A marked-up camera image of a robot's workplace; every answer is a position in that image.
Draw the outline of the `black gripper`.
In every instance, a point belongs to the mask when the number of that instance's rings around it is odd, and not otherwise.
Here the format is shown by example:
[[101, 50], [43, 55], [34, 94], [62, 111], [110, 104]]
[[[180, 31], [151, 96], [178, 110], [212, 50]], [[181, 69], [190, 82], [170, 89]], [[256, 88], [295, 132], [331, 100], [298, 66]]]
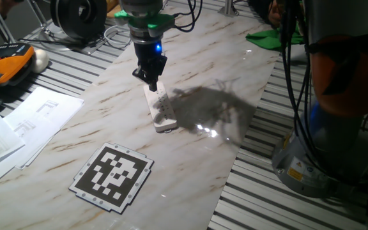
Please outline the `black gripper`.
[[[154, 43], [135, 43], [135, 54], [138, 58], [136, 68], [132, 75], [148, 85], [150, 91], [157, 90], [158, 77], [162, 75], [167, 57], [162, 55], [162, 43], [157, 41]], [[147, 73], [140, 66], [153, 61], [153, 73]]]

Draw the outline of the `bystander hand with phone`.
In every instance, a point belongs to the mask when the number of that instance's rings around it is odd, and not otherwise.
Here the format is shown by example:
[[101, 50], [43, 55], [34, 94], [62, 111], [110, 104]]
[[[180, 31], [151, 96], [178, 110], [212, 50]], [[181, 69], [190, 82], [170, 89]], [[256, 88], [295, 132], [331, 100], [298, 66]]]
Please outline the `bystander hand with phone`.
[[276, 0], [273, 0], [269, 5], [268, 20], [274, 28], [280, 27], [282, 20], [282, 8], [278, 6]]

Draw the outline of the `bare hand of bystander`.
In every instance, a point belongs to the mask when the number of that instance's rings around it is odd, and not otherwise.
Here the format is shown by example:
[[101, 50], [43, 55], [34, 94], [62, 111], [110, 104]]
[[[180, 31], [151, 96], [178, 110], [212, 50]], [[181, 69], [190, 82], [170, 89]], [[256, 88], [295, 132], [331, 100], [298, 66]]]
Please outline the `bare hand of bystander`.
[[19, 3], [15, 0], [0, 0], [0, 12], [1, 11], [9, 11], [14, 6], [17, 6]]

